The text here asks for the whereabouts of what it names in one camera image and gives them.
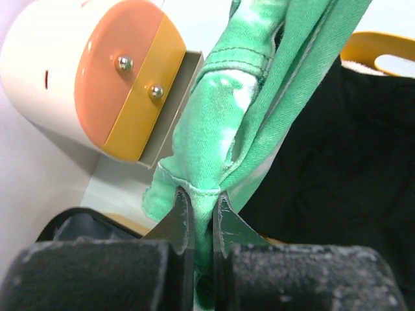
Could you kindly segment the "yellow Pikachu suitcase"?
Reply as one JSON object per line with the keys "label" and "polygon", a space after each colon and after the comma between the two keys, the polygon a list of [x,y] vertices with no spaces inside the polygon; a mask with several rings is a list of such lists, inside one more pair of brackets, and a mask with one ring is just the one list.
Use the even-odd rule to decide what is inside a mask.
{"label": "yellow Pikachu suitcase", "polygon": [[148,229],[117,214],[102,214],[87,207],[72,207],[50,220],[38,242],[140,239]]}

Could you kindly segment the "black shirt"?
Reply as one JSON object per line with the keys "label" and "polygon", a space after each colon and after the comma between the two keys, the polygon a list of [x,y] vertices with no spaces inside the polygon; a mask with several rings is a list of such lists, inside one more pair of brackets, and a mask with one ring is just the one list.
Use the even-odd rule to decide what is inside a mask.
{"label": "black shirt", "polygon": [[287,243],[366,246],[414,289],[414,80],[335,62],[241,211]]}

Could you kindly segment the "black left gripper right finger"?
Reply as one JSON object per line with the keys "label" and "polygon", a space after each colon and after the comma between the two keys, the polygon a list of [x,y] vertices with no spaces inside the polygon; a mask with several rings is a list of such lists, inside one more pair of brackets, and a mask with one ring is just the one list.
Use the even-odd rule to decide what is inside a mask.
{"label": "black left gripper right finger", "polygon": [[273,245],[222,193],[213,208],[217,310],[406,310],[388,264],[358,246]]}

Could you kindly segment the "white towel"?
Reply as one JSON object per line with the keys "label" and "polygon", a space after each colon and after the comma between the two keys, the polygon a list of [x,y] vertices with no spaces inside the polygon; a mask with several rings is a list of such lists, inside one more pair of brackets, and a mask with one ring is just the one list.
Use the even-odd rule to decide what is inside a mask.
{"label": "white towel", "polygon": [[365,75],[374,75],[374,76],[387,76],[387,74],[381,71],[372,69],[358,62],[341,60],[341,64],[344,68],[355,71],[356,73],[361,73]]}

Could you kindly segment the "yellow plastic basket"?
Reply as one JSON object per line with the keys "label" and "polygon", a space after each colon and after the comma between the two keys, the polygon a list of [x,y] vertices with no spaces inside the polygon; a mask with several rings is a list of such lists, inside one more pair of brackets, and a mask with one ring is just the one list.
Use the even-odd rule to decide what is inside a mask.
{"label": "yellow plastic basket", "polygon": [[355,62],[390,76],[414,78],[414,70],[405,65],[406,73],[394,73],[377,64],[377,59],[391,55],[414,63],[414,39],[384,32],[354,32],[340,53],[340,59]]}

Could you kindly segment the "green white packet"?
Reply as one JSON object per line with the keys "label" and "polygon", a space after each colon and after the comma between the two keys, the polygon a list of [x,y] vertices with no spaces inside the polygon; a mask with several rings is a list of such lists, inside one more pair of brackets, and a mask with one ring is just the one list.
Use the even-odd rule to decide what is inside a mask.
{"label": "green white packet", "polygon": [[368,1],[233,1],[158,162],[142,209],[155,221],[176,187],[193,206],[195,304],[214,309],[213,207],[223,191],[240,211],[267,173],[295,118],[361,20]]}

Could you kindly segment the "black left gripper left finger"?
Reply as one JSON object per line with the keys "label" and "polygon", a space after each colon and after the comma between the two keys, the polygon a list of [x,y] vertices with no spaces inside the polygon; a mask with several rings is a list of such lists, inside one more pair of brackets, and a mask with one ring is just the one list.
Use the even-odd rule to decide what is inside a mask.
{"label": "black left gripper left finger", "polygon": [[140,239],[37,242],[12,262],[2,310],[192,310],[195,225],[176,189],[170,212]]}

